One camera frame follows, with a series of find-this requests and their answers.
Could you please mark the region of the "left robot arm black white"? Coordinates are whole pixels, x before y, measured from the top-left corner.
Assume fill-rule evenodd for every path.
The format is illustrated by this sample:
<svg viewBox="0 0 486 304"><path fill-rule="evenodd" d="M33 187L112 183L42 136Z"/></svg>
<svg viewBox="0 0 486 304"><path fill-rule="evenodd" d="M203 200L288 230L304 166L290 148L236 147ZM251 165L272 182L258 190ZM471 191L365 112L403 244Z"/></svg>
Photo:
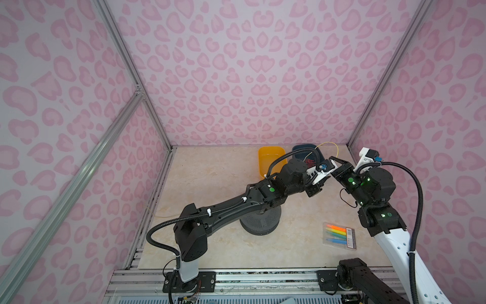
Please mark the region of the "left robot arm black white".
<svg viewBox="0 0 486 304"><path fill-rule="evenodd" d="M187 205L182 221L175 224L175 240L180 250L177 274L183 283L199 274L199 258L208 250L208 238L224 226L247 215L264 213L285 203L288 196L305 192L312 197L321 191L324 182L336 169L334 161L323 159L308 168L306 162L293 158L280 170L273 168L283 161L273 161L264 179L247 186L245 193L217 205L196 208Z"/></svg>

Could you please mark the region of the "yellow plastic tray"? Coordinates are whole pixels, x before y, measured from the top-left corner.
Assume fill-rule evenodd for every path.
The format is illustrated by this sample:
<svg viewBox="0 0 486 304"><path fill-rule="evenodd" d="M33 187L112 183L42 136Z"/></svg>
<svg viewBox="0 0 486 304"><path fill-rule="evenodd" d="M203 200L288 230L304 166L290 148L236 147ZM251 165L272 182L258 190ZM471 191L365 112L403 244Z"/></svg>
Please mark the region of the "yellow plastic tray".
<svg viewBox="0 0 486 304"><path fill-rule="evenodd" d="M258 167L261 178L265 178L269 166L279 157L286 154L279 146L264 146L258 150Z"/></svg>

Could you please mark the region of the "dark grey cable spool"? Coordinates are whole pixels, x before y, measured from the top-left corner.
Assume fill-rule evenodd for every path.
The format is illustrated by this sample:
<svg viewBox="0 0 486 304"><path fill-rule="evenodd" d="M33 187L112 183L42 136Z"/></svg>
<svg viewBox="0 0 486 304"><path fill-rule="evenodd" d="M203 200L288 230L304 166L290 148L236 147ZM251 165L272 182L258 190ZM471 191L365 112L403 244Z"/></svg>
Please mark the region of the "dark grey cable spool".
<svg viewBox="0 0 486 304"><path fill-rule="evenodd" d="M245 231L255 236L265 236L277 229L282 215L282 207L269 209L264 212L248 214L240 219Z"/></svg>

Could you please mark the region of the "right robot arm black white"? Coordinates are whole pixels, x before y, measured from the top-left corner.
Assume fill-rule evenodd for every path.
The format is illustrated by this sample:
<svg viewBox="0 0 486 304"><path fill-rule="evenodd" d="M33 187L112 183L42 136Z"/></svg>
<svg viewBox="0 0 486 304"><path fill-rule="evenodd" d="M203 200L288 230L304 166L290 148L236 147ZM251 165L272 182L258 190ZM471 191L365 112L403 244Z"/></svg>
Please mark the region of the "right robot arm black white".
<svg viewBox="0 0 486 304"><path fill-rule="evenodd" d="M412 303L449 303L449 299L431 275L417 252L417 239L423 213L423 190L420 181L411 174L417 187L418 210L415 226L409 231L390 199L396 189L387 162L351 163L331 157L336 166L331 175L354 198L361 225L386 254L394 272Z"/></svg>

